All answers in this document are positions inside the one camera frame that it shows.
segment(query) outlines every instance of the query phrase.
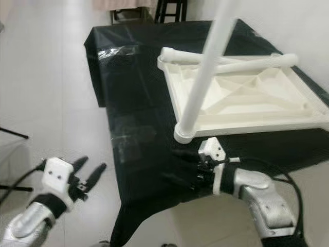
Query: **white plastic tray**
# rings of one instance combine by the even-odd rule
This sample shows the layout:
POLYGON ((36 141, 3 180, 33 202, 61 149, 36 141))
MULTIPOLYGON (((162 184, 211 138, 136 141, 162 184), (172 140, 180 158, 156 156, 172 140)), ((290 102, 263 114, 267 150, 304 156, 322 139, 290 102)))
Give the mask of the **white plastic tray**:
MULTIPOLYGON (((267 57, 227 57, 252 60, 267 57)), ((199 65, 162 62, 177 122, 199 65)), ((329 109, 291 68, 215 75, 195 124, 195 136, 329 129, 329 109)))

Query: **wall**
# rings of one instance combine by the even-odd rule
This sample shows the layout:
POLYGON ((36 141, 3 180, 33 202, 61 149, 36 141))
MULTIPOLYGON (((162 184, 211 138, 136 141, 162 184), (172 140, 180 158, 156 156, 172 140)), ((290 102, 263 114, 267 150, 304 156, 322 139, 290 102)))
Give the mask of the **wall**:
MULTIPOLYGON (((189 0, 188 20, 212 20, 220 0, 189 0)), ((238 16, 329 92, 329 1, 243 0, 238 16)))
POLYGON ((11 6, 12 0, 0 0, 0 22, 6 23, 11 6))

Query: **white floor tile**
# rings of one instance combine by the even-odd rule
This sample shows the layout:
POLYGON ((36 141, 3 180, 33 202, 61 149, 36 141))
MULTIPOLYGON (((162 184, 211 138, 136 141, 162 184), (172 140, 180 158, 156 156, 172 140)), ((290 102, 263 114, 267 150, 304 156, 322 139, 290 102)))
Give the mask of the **white floor tile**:
POLYGON ((63 69, 74 73, 85 71, 87 59, 83 44, 92 27, 109 25, 109 14, 94 11, 91 1, 67 1, 63 9, 63 69))
MULTIPOLYGON (((43 118, 12 125, 11 129, 30 137, 9 159, 8 179, 13 182, 38 165, 42 158, 62 156, 62 118, 43 118)), ((41 188, 40 172, 27 178, 22 185, 41 188)))
POLYGON ((245 231, 228 236, 206 247, 262 247, 261 240, 256 231, 245 231))
POLYGON ((1 80, 0 114, 4 125, 60 115, 61 77, 43 72, 11 74, 1 80))
POLYGON ((110 240, 120 205, 117 181, 112 171, 102 176, 86 202, 78 201, 74 210, 65 215, 66 246, 92 246, 110 240))
POLYGON ((107 164, 105 173, 111 172, 114 161, 104 108, 74 111, 63 116, 63 155, 70 161, 84 155, 89 157, 79 172, 83 177, 103 162, 107 164))
POLYGON ((179 204, 170 212, 180 247, 203 247, 255 230, 244 202, 226 194, 179 204))
POLYGON ((63 71, 63 112, 98 109, 87 64, 80 69, 63 71))
POLYGON ((2 160, 0 163, 0 184, 8 185, 8 177, 9 177, 9 161, 2 160))
POLYGON ((56 225, 50 230, 49 235, 42 247, 65 247, 65 218, 61 216, 56 225))
POLYGON ((26 140, 21 137, 11 135, 0 131, 0 169, 2 163, 8 161, 10 155, 15 151, 15 149, 22 145, 26 140))
POLYGON ((60 1, 14 1, 2 34, 1 66, 8 72, 60 68, 60 1))
POLYGON ((160 247, 163 244, 178 244, 169 214, 170 212, 165 210, 146 219, 125 246, 160 247))
MULTIPOLYGON (((292 172, 292 177, 300 187, 304 201, 304 228, 309 246, 328 246, 329 241, 329 197, 327 196, 329 162, 323 162, 299 171, 292 172)), ((281 185, 279 193, 298 213, 298 204, 294 190, 281 185)))

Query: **black chair leg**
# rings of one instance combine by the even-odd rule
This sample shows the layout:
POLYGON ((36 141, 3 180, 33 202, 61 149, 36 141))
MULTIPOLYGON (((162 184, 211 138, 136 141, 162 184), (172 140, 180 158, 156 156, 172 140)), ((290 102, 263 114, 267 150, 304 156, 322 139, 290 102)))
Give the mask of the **black chair leg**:
POLYGON ((118 17, 118 11, 117 10, 113 10, 113 17, 116 21, 119 20, 119 17, 118 17))
POLYGON ((168 5, 168 0, 162 0, 162 8, 161 8, 161 16, 160 16, 160 23, 165 22, 166 18, 166 12, 167 12, 167 5, 168 5))
POLYGON ((163 244, 163 245, 161 245, 161 247, 177 247, 177 245, 175 245, 173 243, 169 243, 169 244, 163 244))
POLYGON ((110 10, 109 18, 110 18, 110 21, 111 21, 111 25, 113 25, 113 15, 114 15, 113 10, 110 10))
POLYGON ((158 1, 158 5, 156 6, 154 23, 158 23, 159 22, 161 8, 162 8, 162 0, 159 0, 158 1))
POLYGON ((139 18, 142 19, 143 18, 143 7, 139 7, 139 18))
POLYGON ((27 135, 23 135, 23 134, 20 134, 20 133, 11 131, 11 130, 7 130, 7 129, 1 128, 1 127, 0 127, 0 131, 11 134, 11 135, 16 135, 16 136, 19 136, 19 137, 24 138, 24 139, 29 138, 27 135))
POLYGON ((187 0, 182 0, 183 7, 181 10, 181 21, 185 22, 186 21, 186 15, 187 15, 187 0))
POLYGON ((175 22, 179 22, 179 19, 180 19, 180 7, 181 7, 181 0, 177 0, 175 22))
MULTIPOLYGON (((2 190, 2 189, 7 190, 9 188, 10 188, 10 186, 8 186, 8 185, 0 185, 0 190, 2 190)), ((16 191, 33 192, 33 188, 32 187, 15 187, 14 190, 16 190, 16 191)))

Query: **white pvc pipe frame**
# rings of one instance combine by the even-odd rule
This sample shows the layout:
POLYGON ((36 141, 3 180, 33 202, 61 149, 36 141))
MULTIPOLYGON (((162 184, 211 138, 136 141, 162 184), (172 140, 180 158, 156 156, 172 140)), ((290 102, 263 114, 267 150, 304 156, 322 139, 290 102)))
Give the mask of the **white pvc pipe frame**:
POLYGON ((200 61, 200 69, 193 84, 186 107, 180 121, 175 126, 174 138, 181 144, 189 143, 196 134, 195 122, 208 92, 211 79, 215 73, 246 71, 265 67, 293 66, 298 62, 294 54, 286 54, 277 58, 259 59, 242 62, 223 58, 227 43, 235 26, 235 13, 240 0, 221 0, 218 6, 216 19, 213 21, 203 55, 176 53, 167 49, 164 57, 180 57, 184 60, 200 61))
POLYGON ((235 25, 235 13, 240 0, 221 0, 204 46, 200 69, 180 121, 175 126, 174 138, 182 144, 195 136, 195 122, 204 102, 218 59, 224 54, 235 25))

